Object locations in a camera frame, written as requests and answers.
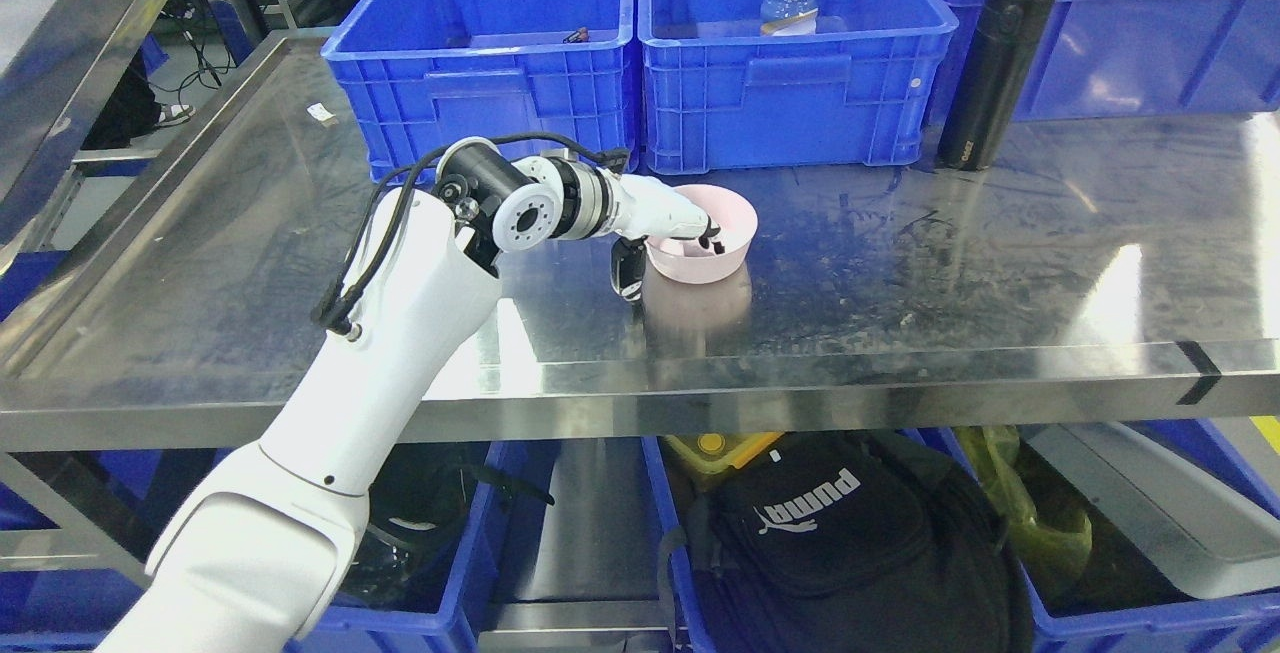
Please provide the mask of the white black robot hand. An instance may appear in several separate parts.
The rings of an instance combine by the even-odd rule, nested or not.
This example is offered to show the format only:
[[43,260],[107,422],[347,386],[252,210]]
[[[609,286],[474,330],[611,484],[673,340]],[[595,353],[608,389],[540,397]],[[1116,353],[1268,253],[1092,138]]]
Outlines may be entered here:
[[608,187],[612,207],[603,230],[617,236],[611,247],[611,284],[630,303],[643,293],[645,239],[699,239],[708,246],[721,232],[703,207],[653,175],[613,175]]

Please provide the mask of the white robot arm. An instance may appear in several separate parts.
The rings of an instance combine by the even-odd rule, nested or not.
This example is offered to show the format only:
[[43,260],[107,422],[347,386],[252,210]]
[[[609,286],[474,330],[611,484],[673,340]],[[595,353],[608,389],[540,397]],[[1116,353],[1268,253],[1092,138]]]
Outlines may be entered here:
[[325,341],[262,435],[192,490],[151,583],[101,652],[280,652],[330,608],[370,488],[453,353],[500,298],[504,254],[631,236],[636,198],[600,155],[509,160],[470,137],[379,182],[314,321]]

